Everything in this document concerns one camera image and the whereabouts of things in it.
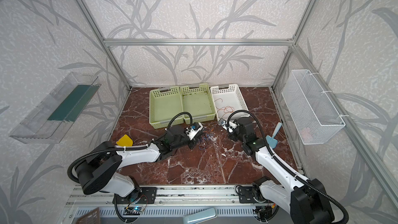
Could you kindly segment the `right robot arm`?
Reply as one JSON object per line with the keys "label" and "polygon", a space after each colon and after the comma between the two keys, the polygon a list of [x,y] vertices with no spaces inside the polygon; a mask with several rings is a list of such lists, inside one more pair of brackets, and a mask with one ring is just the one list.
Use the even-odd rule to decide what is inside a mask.
{"label": "right robot arm", "polygon": [[254,157],[278,181],[277,184],[272,179],[255,181],[255,198],[259,202],[270,200],[275,203],[290,214],[295,224],[335,224],[337,221],[332,205],[343,214],[338,222],[348,223],[348,211],[326,193],[323,184],[317,179],[310,180],[283,161],[270,147],[266,135],[257,137],[255,123],[259,123],[258,119],[250,117],[219,121],[228,137],[233,141],[240,141],[244,152]]}

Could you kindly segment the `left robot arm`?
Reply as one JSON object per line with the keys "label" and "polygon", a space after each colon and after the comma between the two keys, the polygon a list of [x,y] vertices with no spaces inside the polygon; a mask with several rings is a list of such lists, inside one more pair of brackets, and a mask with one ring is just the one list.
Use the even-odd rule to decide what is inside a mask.
{"label": "left robot arm", "polygon": [[187,128],[171,126],[164,135],[147,145],[114,146],[111,142],[103,142],[72,162],[67,175],[81,185],[85,195],[101,191],[123,198],[137,198],[142,193],[138,183],[132,177],[119,174],[119,169],[166,160],[184,146],[193,149],[202,134],[203,125],[195,122]]}

